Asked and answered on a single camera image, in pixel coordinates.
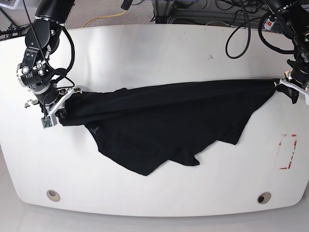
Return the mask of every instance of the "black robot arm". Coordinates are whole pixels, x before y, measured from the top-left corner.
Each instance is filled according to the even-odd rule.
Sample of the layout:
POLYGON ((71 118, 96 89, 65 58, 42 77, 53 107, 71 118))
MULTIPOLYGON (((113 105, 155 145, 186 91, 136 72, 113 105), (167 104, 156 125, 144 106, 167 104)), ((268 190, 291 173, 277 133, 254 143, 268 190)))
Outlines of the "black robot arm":
POLYGON ((63 24, 73 4, 74 0, 43 0, 35 14, 36 20, 26 34, 27 48, 23 62, 17 68, 18 80, 22 86, 28 87, 44 105, 53 104, 58 98, 56 84, 51 82, 53 76, 59 75, 62 79, 73 66, 74 52, 72 52, 71 63, 67 69, 54 70, 48 63, 49 56, 59 45, 62 31, 71 42, 70 35, 63 24))
POLYGON ((295 45, 293 52, 295 61, 288 60, 293 68, 287 78, 306 89, 309 84, 309 13, 300 5, 298 0, 265 0, 271 10, 266 13, 259 25, 259 35, 263 43, 269 48, 283 53, 281 49, 268 44, 262 36, 261 26, 267 17, 275 17, 285 31, 285 35, 292 39, 295 45))

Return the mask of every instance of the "wire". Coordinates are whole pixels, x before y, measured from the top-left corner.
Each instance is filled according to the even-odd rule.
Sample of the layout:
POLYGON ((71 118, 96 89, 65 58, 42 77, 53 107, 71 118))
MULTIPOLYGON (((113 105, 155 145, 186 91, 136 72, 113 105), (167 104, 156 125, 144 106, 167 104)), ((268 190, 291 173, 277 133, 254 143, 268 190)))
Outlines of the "wire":
POLYGON ((201 10, 204 10, 206 8, 207 4, 208 4, 208 0, 206 0, 206 4, 201 10))
POLYGON ((234 19, 233 19, 233 22, 231 22, 231 24, 230 25, 228 25, 228 27, 230 27, 230 26, 232 26, 233 25, 233 23, 235 22, 235 20, 236 20, 236 17, 237 17, 237 13, 238 12, 242 12, 242 10, 238 10, 238 11, 236 11, 235 12, 235 16, 234 16, 234 19))
MULTIPOLYGON (((219 0, 219 1, 223 1, 223 2, 225 2, 225 3, 227 3, 227 4, 229 4, 229 5, 232 5, 232 6, 241 7, 241 4, 240 4, 240 3, 239 3, 239 4, 236 3, 234 0, 232 0, 232 1, 219 0)), ((261 3, 262 5, 259 6, 259 5, 258 5, 258 4, 259 4, 258 0, 255 1, 256 3, 251 3, 251 1, 252 1, 252 0, 250 0, 250 1, 245 0, 245 1, 243 1, 243 3, 248 2, 245 6, 246 6, 246 7, 253 7, 253 8, 259 8, 259 7, 261 7, 262 5, 264 5, 264 3, 261 3)))
POLYGON ((28 26, 28 27, 30 27, 30 24, 29 24, 29 23, 27 23, 27 24, 24 24, 24 25, 21 25, 21 26, 15 26, 15 27, 13 27, 13 28, 21 28, 21 27, 24 27, 24 26, 28 26))
POLYGON ((228 38, 228 40, 227 40, 227 42, 226 42, 226 45, 225 45, 225 53, 226 53, 227 57, 229 57, 229 58, 231 58, 231 59, 238 59, 238 58, 242 57, 242 56, 246 53, 246 51, 248 50, 249 45, 250 45, 250 39, 251 39, 251 24, 250 24, 250 19, 249 19, 249 16, 248 16, 248 12, 247 12, 246 7, 244 6, 242 0, 239 0, 239 3, 240 3, 240 5, 241 5, 241 7, 242 7, 243 13, 244 13, 245 18, 246 18, 246 22, 243 23, 242 25, 245 25, 246 23, 248 23, 248 40, 247 40, 246 47, 245 47, 245 49, 242 51, 242 53, 240 53, 238 56, 235 56, 235 57, 230 56, 229 53, 228 53, 228 51, 227 51, 228 42, 230 41, 230 39, 232 38, 232 36, 235 34, 235 32, 236 32, 239 28, 237 28, 235 31, 233 31, 233 33, 232 33, 231 36, 228 38))
POLYGON ((234 6, 231 5, 229 8, 226 8, 226 9, 222 9, 220 8, 220 6, 218 5, 218 0, 214 0, 214 4, 216 5, 216 7, 219 9, 219 10, 222 10, 222 11, 228 11, 230 9, 232 9, 234 6))
MULTIPOLYGON (((58 72, 63 72, 64 74, 63 75, 66 75, 69 71, 71 71, 72 67, 73 67, 73 64, 75 62, 75 47, 74 47, 74 43, 73 43, 73 40, 70 36, 70 34, 68 33, 67 29, 65 27, 62 28, 63 29, 63 32, 65 33, 65 35, 67 36, 68 38, 68 41, 70 42, 70 46, 71 46, 71 61, 70 61, 70 64, 68 66, 67 69, 56 69, 58 72)), ((52 78, 53 76, 55 75, 54 72, 50 72, 48 74, 48 76, 46 77, 46 79, 43 81, 43 85, 46 85, 52 78)), ((58 77, 56 80, 55 80, 55 83, 57 84, 59 81, 61 81, 63 79, 63 76, 60 76, 58 77)))
MULTIPOLYGON (((70 45, 71 45, 71 61, 70 61, 70 64, 68 66, 68 68, 65 70, 65 69, 58 69, 58 71, 62 70, 64 71, 66 74, 72 69, 73 67, 73 64, 74 64, 74 61, 75 61, 75 48, 74 48, 74 43, 73 43, 73 40, 70 36, 70 34, 68 33, 67 29, 65 27, 63 27, 63 32, 65 33, 65 35, 67 36, 69 42, 70 42, 70 45)), ((48 81, 51 80, 51 78, 53 77, 54 75, 53 74, 50 74, 50 76, 47 78, 48 81)), ((47 95, 49 93, 51 93, 52 91, 55 91, 57 89, 63 89, 63 88, 73 88, 75 87, 75 83, 73 81, 71 81, 68 77, 65 77, 68 81, 70 81, 72 83, 72 86, 66 86, 66 87, 58 87, 58 88, 54 88, 52 89, 51 91, 47 92, 44 99, 43 99, 43 113, 45 116, 47 116, 47 110, 46 110, 46 106, 45 106, 45 100, 47 98, 47 95)), ((63 79, 63 76, 57 78, 56 80, 54 80, 54 82, 52 84, 57 84, 59 81, 61 81, 63 79)))
MULTIPOLYGON (((249 21, 251 22, 251 21, 254 21, 254 20, 257 20, 257 19, 260 19, 260 18, 262 18, 262 17, 256 17, 256 18, 253 18, 253 19, 250 19, 249 21)), ((234 31, 233 31, 233 33, 230 35, 230 37, 227 39, 227 41, 226 41, 226 44, 225 44, 225 53, 226 53, 226 55, 229 57, 229 54, 228 54, 228 52, 227 52, 227 47, 228 47, 228 43, 230 42, 230 40, 231 40, 231 38, 233 37, 233 35, 243 26, 243 25, 245 25, 247 22, 244 22, 244 23, 242 23, 239 27, 237 27, 234 31)))
POLYGON ((174 4, 173 4, 173 6, 175 6, 176 8, 178 8, 179 6, 180 6, 180 8, 185 8, 185 9, 187 9, 187 8, 189 8, 190 6, 193 6, 194 4, 196 4, 197 3, 197 1, 198 0, 196 0, 196 1, 191 1, 191 3, 190 4, 183 4, 183 3, 181 3, 180 1, 175 1, 174 2, 174 4))
POLYGON ((154 11, 154 16, 153 18, 150 20, 150 22, 154 22, 155 21, 155 11, 154 11))
POLYGON ((228 23, 223 22, 223 21, 211 21, 211 22, 208 22, 207 24, 205 24, 205 23, 198 23, 198 22, 195 22, 195 21, 193 21, 193 20, 191 20, 191 19, 187 19, 187 18, 177 18, 176 21, 177 21, 177 20, 185 20, 185 21, 187 21, 187 22, 190 22, 190 23, 193 23, 193 24, 196 24, 196 25, 201 25, 201 26, 209 25, 210 23, 215 23, 215 22, 223 23, 223 24, 225 24, 226 26, 230 26, 228 23))
POLYGON ((262 17, 261 20, 259 22, 259 26, 258 26, 258 33, 259 33, 259 37, 261 39, 261 41, 263 42, 263 44, 265 44, 267 47, 269 47, 271 50, 274 50, 280 54, 294 54, 294 50, 282 50, 278 47, 275 47, 273 45, 271 45, 269 42, 266 41, 266 39, 263 37, 262 34, 262 26, 263 23, 265 21, 265 19, 269 18, 272 15, 272 12, 267 12, 265 13, 262 17))
POLYGON ((137 5, 140 5, 143 1, 145 1, 145 0, 142 0, 142 1, 140 1, 139 3, 136 3, 136 4, 131 4, 131 6, 137 6, 137 5))
POLYGON ((123 12, 120 13, 120 14, 115 14, 115 15, 113 14, 113 15, 100 16, 100 17, 93 18, 93 19, 89 20, 88 22, 86 22, 86 23, 82 26, 82 28, 84 28, 87 24, 89 24, 89 23, 91 23, 91 22, 93 22, 93 21, 95 21, 95 20, 102 19, 102 18, 111 18, 111 17, 121 16, 121 15, 123 15, 125 12, 126 12, 126 11, 123 11, 123 12))

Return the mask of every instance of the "black cable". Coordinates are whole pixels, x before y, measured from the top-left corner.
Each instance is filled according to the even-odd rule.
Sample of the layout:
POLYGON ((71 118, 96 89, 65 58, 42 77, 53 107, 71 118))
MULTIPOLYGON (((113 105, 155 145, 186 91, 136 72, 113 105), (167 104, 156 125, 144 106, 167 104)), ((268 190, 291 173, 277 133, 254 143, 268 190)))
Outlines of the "black cable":
MULTIPOLYGON (((71 45, 71 61, 70 61, 70 64, 68 66, 67 69, 56 69, 58 72, 61 72, 63 71, 65 73, 65 75, 72 69, 73 67, 73 64, 74 64, 74 61, 75 61, 75 47, 74 47, 74 43, 73 43, 73 40, 70 36, 70 34, 68 33, 67 29, 65 27, 62 28, 63 29, 63 32, 65 33, 65 35, 67 36, 69 42, 70 42, 70 45, 71 45)), ((52 78, 53 78, 54 74, 51 73, 46 79, 48 81, 50 81, 52 78)), ((59 81, 61 81, 63 79, 63 76, 60 76, 58 77, 56 80, 54 80, 54 82, 52 83, 53 84, 57 84, 59 81)), ((57 89, 63 89, 63 88, 73 88, 75 87, 75 83, 73 81, 71 81, 68 77, 66 77, 66 79, 68 81, 70 81, 72 83, 72 86, 67 86, 67 87, 58 87, 58 88, 55 88, 55 89, 52 89, 51 91, 47 92, 44 99, 43 99, 43 112, 44 112, 44 115, 47 116, 47 110, 46 110, 46 106, 45 106, 45 100, 47 98, 47 95, 49 93, 51 93, 52 91, 55 91, 57 89)))
POLYGON ((136 3, 136 4, 131 4, 131 6, 137 6, 137 5, 140 5, 143 1, 145 1, 145 0, 142 0, 142 1, 140 1, 139 3, 136 3))
POLYGON ((23 26, 29 26, 29 27, 30 27, 30 24, 29 24, 29 23, 27 23, 27 24, 24 24, 24 25, 21 25, 21 26, 16 26, 16 27, 13 27, 13 28, 21 28, 21 27, 23 27, 23 26))
POLYGON ((252 8, 254 8, 254 11, 250 10, 250 13, 255 14, 260 7, 252 7, 252 8))
POLYGON ((23 26, 23 27, 16 27, 16 28, 13 28, 13 30, 15 29, 15 30, 18 30, 18 29, 22 29, 22 32, 21 33, 23 33, 23 31, 24 30, 26 30, 27 28, 29 28, 30 27, 30 25, 25 25, 25 26, 23 26))
MULTIPOLYGON (((250 19, 249 21, 254 21, 254 20, 257 20, 257 19, 260 19, 261 17, 256 17, 256 18, 253 18, 253 19, 250 19)), ((233 33, 230 35, 230 37, 227 39, 226 41, 226 44, 225 44, 225 53, 226 55, 229 57, 229 54, 228 54, 228 51, 227 51, 227 47, 228 47, 228 43, 230 42, 230 40, 232 39, 233 35, 243 26, 245 25, 247 22, 244 22, 242 23, 238 28, 236 28, 233 33)))
POLYGON ((235 31, 237 31, 240 27, 238 27, 235 31, 233 31, 232 36, 230 36, 228 38, 228 40, 226 42, 226 45, 225 45, 225 53, 226 53, 227 57, 229 57, 231 59, 238 59, 239 57, 242 57, 246 53, 246 51, 248 50, 249 45, 250 45, 250 39, 251 39, 251 24, 250 24, 250 19, 249 19, 249 16, 248 16, 248 12, 247 12, 246 7, 244 6, 242 0, 239 0, 239 3, 241 5, 241 7, 242 7, 243 13, 244 13, 245 18, 246 18, 246 22, 243 23, 242 25, 245 25, 246 23, 248 23, 248 40, 247 40, 246 47, 245 47, 245 49, 243 50, 242 53, 240 53, 238 56, 235 56, 235 57, 230 56, 228 51, 227 51, 228 42, 230 41, 232 36, 235 34, 235 31))
MULTIPOLYGON (((67 29, 65 27, 63 27, 63 32, 65 33, 65 35, 68 38, 68 41, 70 42, 70 46, 71 46, 71 61, 70 61, 70 64, 69 64, 67 69, 63 69, 63 68, 56 69, 56 71, 58 73, 61 73, 62 75, 54 80, 55 84, 57 84, 59 81, 63 80, 63 76, 66 76, 68 74, 68 72, 72 69, 73 64, 75 62, 75 47, 74 47, 73 40, 72 40, 70 34, 68 33, 68 31, 67 31, 67 29)), ((54 75, 55 75, 55 72, 54 71, 50 71, 48 76, 43 81, 43 85, 46 85, 49 81, 51 81, 52 78, 54 77, 54 75)))
POLYGON ((206 8, 207 4, 208 4, 208 0, 206 0, 206 4, 201 10, 204 10, 206 8))
POLYGON ((228 27, 232 26, 233 23, 235 23, 236 18, 237 18, 237 13, 238 13, 238 12, 242 12, 242 10, 238 10, 238 11, 235 12, 235 16, 234 16, 233 22, 231 22, 231 24, 230 24, 228 27))
POLYGON ((173 4, 173 6, 175 5, 176 6, 176 8, 177 8, 177 5, 178 6, 181 6, 182 8, 185 8, 185 9, 187 9, 187 8, 189 8, 190 6, 193 6, 194 4, 196 4, 197 3, 197 0, 196 1, 191 1, 191 3, 190 4, 183 4, 183 3, 181 3, 180 1, 175 1, 174 2, 174 4, 173 4))
POLYGON ((278 47, 275 47, 273 45, 271 45, 269 42, 266 41, 266 39, 263 37, 262 34, 262 26, 264 24, 265 19, 267 19, 268 17, 270 17, 272 15, 272 12, 267 12, 265 13, 262 17, 261 20, 259 22, 259 26, 258 26, 258 33, 259 33, 259 37, 261 39, 261 41, 263 42, 263 44, 265 44, 267 47, 269 47, 271 50, 274 50, 275 52, 278 52, 280 54, 294 54, 294 50, 282 50, 278 47))
POLYGON ((150 20, 150 22, 154 22, 155 21, 155 11, 154 11, 154 16, 153 18, 150 20))
POLYGON ((226 8, 226 9, 222 9, 220 8, 220 6, 218 5, 218 0, 214 0, 214 4, 216 5, 216 7, 219 9, 219 10, 222 10, 222 11, 228 11, 230 9, 232 9, 234 6, 231 5, 229 8, 226 8))
MULTIPOLYGON (((234 0, 232 0, 232 1, 219 0, 219 1, 223 1, 223 2, 225 2, 225 3, 227 3, 227 4, 232 5, 232 6, 241 7, 241 4, 238 4, 238 3, 234 2, 234 0)), ((260 6, 257 6, 257 3, 250 4, 250 1, 246 1, 246 0, 245 0, 245 1, 242 1, 242 2, 243 2, 243 3, 248 2, 248 4, 245 5, 246 7, 260 7, 260 6)))

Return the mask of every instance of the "round hole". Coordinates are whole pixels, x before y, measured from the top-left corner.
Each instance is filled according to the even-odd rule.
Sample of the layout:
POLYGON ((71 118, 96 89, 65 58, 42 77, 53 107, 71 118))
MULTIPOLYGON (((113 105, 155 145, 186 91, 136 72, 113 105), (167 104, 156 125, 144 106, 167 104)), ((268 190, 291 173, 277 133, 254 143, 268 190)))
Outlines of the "round hole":
POLYGON ((56 191, 54 191, 54 190, 48 190, 46 194, 47 194, 47 197, 48 197, 50 200, 52 200, 52 201, 54 201, 54 202, 60 201, 60 195, 59 195, 56 191))
POLYGON ((271 198, 270 192, 264 192, 257 198, 257 202, 259 204, 266 204, 267 202, 269 202, 270 198, 271 198))
POLYGON ((264 201, 264 197, 259 197, 259 199, 257 199, 257 201, 258 201, 259 203, 262 203, 262 202, 264 201))

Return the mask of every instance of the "black t-shirt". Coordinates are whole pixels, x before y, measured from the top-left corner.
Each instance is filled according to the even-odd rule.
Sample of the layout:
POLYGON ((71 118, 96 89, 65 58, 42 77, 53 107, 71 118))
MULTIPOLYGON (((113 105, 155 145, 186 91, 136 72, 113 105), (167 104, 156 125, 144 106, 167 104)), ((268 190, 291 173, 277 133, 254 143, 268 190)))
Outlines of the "black t-shirt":
POLYGON ((195 154, 213 142, 238 142, 251 114, 274 94, 275 81, 193 82, 73 94, 60 123, 85 125, 99 152, 142 175, 167 160, 196 166, 195 154))

